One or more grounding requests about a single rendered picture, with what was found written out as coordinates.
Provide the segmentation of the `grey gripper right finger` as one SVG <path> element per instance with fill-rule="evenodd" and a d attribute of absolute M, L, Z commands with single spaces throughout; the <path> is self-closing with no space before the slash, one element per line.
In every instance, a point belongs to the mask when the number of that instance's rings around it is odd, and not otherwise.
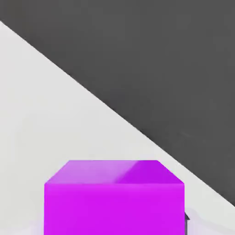
<path fill-rule="evenodd" d="M 187 235 L 218 235 L 218 232 L 204 221 L 196 210 L 188 208 L 186 210 L 188 220 L 186 220 Z"/>

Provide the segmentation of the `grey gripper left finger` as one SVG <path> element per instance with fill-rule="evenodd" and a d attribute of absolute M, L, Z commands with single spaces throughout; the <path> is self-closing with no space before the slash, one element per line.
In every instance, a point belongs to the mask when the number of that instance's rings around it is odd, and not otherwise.
<path fill-rule="evenodd" d="M 33 222 L 22 231 L 22 235 L 44 235 L 44 223 L 42 220 Z"/>

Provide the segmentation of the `small magenta cube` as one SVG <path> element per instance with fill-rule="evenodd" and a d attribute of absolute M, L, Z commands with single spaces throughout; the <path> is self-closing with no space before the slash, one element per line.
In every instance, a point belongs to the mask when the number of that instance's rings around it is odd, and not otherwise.
<path fill-rule="evenodd" d="M 185 235 L 185 185 L 157 160 L 70 160 L 44 185 L 44 235 Z"/>

